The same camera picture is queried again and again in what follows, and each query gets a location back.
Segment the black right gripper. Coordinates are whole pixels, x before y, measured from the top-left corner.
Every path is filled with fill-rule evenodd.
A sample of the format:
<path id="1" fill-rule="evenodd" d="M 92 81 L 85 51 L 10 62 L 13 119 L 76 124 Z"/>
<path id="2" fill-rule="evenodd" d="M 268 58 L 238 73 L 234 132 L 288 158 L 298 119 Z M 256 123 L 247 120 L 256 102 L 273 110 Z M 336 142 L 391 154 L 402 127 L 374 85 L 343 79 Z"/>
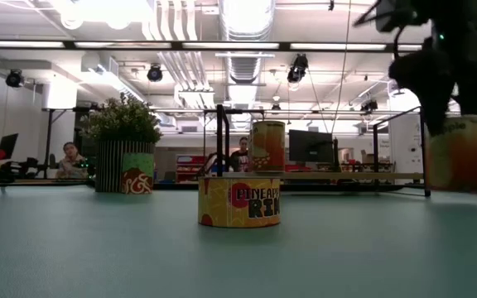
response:
<path id="1" fill-rule="evenodd" d="M 396 58 L 389 77 L 417 96 L 428 131 L 435 136 L 444 131 L 454 80 L 459 81 L 455 101 L 460 113 L 477 115 L 477 30 L 432 28 L 423 49 Z"/>

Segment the orange pineapple can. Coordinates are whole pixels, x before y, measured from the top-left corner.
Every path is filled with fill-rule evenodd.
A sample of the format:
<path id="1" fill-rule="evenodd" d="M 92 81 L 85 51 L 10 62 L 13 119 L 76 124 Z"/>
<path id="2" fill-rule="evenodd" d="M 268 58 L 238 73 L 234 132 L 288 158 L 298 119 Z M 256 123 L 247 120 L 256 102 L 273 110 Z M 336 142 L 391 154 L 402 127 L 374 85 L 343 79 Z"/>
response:
<path id="1" fill-rule="evenodd" d="M 477 115 L 447 118 L 426 139 L 426 178 L 435 190 L 477 192 Z"/>

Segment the orange corn can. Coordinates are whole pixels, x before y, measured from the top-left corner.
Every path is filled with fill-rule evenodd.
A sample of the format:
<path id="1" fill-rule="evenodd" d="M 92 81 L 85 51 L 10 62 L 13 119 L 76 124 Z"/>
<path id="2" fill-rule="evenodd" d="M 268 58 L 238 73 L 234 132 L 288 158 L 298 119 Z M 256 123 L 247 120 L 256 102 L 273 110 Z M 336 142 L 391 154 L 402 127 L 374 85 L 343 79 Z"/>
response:
<path id="1" fill-rule="evenodd" d="M 252 125 L 248 149 L 251 171 L 284 171 L 285 132 L 285 123 L 280 121 L 261 121 Z"/>

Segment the short yellow pineapple rings can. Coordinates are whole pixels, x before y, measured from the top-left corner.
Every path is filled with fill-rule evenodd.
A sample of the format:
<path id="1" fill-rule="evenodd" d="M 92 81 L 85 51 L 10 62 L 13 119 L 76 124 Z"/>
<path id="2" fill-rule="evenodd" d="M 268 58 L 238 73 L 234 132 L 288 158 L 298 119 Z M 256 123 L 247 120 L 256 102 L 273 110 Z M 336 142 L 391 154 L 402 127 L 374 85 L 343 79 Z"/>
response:
<path id="1" fill-rule="evenodd" d="M 218 228 L 277 225 L 281 222 L 281 196 L 278 178 L 200 178 L 198 222 Z"/>

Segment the black computer monitor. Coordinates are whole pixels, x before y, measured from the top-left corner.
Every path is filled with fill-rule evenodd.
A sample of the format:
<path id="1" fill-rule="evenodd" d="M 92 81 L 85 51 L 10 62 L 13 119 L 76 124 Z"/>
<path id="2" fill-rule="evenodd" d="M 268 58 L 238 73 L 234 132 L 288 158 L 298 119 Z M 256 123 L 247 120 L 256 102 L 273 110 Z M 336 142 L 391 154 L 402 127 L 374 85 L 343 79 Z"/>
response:
<path id="1" fill-rule="evenodd" d="M 290 161 L 332 163 L 335 160 L 330 133 L 290 130 L 288 136 Z"/>

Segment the black ceiling spotlight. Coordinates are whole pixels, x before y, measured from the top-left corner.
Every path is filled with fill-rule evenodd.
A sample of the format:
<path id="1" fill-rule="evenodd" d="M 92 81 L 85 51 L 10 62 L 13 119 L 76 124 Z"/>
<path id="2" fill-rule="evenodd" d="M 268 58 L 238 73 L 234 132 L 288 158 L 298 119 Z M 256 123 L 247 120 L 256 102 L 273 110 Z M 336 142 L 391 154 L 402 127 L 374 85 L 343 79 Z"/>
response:
<path id="1" fill-rule="evenodd" d="M 24 83 L 21 70 L 10 70 L 5 80 L 6 85 L 12 88 L 21 88 Z"/>
<path id="2" fill-rule="evenodd" d="M 160 64 L 151 64 L 149 71 L 147 72 L 147 79 L 150 82 L 160 82 L 163 78 Z"/>
<path id="3" fill-rule="evenodd" d="M 308 59 L 305 54 L 298 54 L 291 64 L 288 74 L 288 83 L 299 83 L 306 75 L 309 68 Z"/>

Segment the red storage bins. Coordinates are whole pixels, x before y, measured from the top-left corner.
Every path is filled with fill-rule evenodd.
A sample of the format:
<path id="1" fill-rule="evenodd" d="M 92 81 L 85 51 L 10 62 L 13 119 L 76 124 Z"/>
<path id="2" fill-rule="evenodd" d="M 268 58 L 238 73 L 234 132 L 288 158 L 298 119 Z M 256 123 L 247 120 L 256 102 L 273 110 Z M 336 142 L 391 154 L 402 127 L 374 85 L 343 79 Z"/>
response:
<path id="1" fill-rule="evenodd" d="M 180 154 L 176 156 L 176 183 L 194 182 L 205 163 L 202 155 Z"/>

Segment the artificial plant in striped pot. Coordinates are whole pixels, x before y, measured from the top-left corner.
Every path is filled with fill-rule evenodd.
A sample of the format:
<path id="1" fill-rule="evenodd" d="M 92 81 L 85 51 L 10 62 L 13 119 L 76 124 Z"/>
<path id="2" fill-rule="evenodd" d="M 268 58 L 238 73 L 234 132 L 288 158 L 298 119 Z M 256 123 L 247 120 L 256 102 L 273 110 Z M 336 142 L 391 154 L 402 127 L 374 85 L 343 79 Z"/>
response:
<path id="1" fill-rule="evenodd" d="M 103 193 L 122 193 L 121 175 L 125 153 L 155 154 L 161 139 L 160 120 L 151 104 L 122 94 L 110 98 L 82 121 L 83 135 L 96 146 L 94 188 Z"/>

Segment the wooden shelf with black frame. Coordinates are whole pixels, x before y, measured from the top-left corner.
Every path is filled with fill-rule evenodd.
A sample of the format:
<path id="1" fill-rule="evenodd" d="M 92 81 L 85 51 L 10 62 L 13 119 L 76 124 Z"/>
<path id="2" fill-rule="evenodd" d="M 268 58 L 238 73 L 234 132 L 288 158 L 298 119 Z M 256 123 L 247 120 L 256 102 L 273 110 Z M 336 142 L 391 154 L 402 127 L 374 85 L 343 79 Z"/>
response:
<path id="1" fill-rule="evenodd" d="M 423 191 L 424 197 L 429 198 L 431 196 L 431 190 L 427 181 L 425 179 L 426 170 L 423 170 L 421 174 L 418 173 L 381 173 L 378 171 L 378 125 L 389 122 L 393 119 L 400 118 L 401 116 L 415 113 L 418 111 L 419 121 L 422 127 L 420 128 L 420 136 L 422 139 L 422 150 L 426 149 L 426 142 L 424 139 L 424 119 L 422 115 L 422 111 L 420 107 L 415 107 L 412 109 L 408 109 L 407 111 L 400 112 L 398 114 L 394 114 L 391 117 L 385 118 L 383 121 L 376 123 L 373 125 L 373 172 L 298 172 L 298 173 L 290 173 L 288 175 L 283 175 L 286 180 L 297 180 L 297 179 L 304 179 L 304 180 L 363 180 L 369 179 L 374 181 L 375 188 L 378 188 L 379 180 L 394 180 L 394 179 L 413 179 L 413 180 L 423 180 Z"/>

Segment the black workstation frame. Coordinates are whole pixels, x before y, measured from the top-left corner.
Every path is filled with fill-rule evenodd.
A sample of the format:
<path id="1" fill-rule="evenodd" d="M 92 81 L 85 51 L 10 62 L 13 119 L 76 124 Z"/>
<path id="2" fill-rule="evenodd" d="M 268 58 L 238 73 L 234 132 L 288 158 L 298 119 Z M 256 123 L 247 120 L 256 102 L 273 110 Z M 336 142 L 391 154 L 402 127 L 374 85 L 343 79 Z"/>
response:
<path id="1" fill-rule="evenodd" d="M 203 150 L 206 145 L 206 116 L 209 113 L 214 113 L 216 116 L 216 162 L 217 162 L 217 176 L 222 177 L 225 172 L 229 171 L 229 156 L 230 156 L 230 121 L 229 115 L 240 115 L 257 113 L 265 118 L 265 111 L 262 109 L 240 109 L 240 108 L 225 108 L 222 104 L 217 104 L 215 109 L 203 110 Z"/>
<path id="2" fill-rule="evenodd" d="M 50 154 L 51 154 L 51 132 L 52 132 L 52 125 L 55 123 L 62 115 L 66 112 L 82 112 L 88 113 L 91 110 L 96 110 L 96 107 L 75 107 L 75 108 L 42 108 L 42 112 L 48 112 L 47 118 L 47 128 L 46 128 L 46 149 L 45 149 L 45 157 L 44 157 L 44 165 L 42 166 L 42 170 L 44 172 L 43 179 L 48 179 L 48 169 L 50 168 Z"/>

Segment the silver ceiling air duct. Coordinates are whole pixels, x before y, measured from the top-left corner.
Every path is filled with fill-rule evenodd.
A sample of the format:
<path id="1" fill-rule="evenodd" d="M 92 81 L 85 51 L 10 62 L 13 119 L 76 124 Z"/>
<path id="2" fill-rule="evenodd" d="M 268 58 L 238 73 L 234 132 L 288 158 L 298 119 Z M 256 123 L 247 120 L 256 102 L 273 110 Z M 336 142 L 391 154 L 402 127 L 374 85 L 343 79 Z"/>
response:
<path id="1" fill-rule="evenodd" d="M 219 0 L 219 24 L 224 41 L 267 41 L 276 0 Z"/>

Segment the black aluminium station frame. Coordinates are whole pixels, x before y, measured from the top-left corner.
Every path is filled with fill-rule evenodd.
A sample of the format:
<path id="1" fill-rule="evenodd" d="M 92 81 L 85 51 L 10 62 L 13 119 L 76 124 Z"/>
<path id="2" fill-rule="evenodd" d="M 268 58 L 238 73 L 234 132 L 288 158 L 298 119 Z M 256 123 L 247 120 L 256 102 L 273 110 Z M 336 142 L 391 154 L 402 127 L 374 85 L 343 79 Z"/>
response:
<path id="1" fill-rule="evenodd" d="M 93 182 L 74 182 L 74 181 L 43 181 L 35 180 L 32 182 L 15 182 L 11 184 L 0 184 L 3 186 L 77 186 L 85 185 L 94 188 Z M 377 189 L 373 185 L 283 185 L 283 191 L 292 192 L 390 192 L 401 190 L 403 187 L 419 190 L 421 185 L 380 185 Z M 157 184 L 154 190 L 198 190 L 197 184 Z"/>

